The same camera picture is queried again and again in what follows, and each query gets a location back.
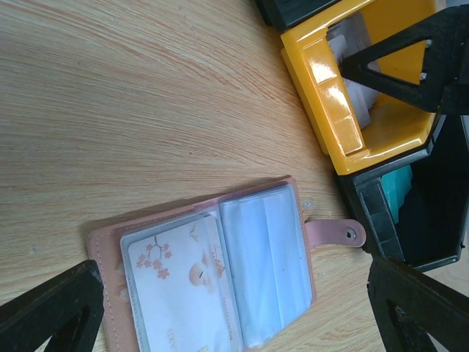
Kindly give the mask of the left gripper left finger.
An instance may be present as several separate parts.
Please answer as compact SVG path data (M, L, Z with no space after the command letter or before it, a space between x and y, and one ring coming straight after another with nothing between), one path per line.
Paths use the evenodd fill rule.
M98 265L85 260L1 305L1 350L91 351L103 313Z

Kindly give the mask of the white blossom card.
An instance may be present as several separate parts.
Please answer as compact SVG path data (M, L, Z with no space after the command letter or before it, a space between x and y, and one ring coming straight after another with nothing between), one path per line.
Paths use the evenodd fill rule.
M241 351L216 218L195 216L121 240L140 351Z

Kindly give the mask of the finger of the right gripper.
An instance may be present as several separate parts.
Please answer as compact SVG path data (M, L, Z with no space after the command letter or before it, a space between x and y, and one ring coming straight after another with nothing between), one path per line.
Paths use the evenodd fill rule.
M468 6L448 7L340 64L343 78L416 108L468 112Z

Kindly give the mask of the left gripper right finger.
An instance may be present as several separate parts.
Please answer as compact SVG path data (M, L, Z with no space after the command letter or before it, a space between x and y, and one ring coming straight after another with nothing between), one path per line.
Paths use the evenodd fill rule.
M468 350L468 297L392 259L374 257L368 296L387 351Z

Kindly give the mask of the pink card holder wallet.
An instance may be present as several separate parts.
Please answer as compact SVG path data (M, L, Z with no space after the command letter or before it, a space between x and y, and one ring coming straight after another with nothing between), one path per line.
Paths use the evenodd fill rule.
M304 220L292 177L95 230L108 349L260 348L311 309L311 250L365 240L355 220Z

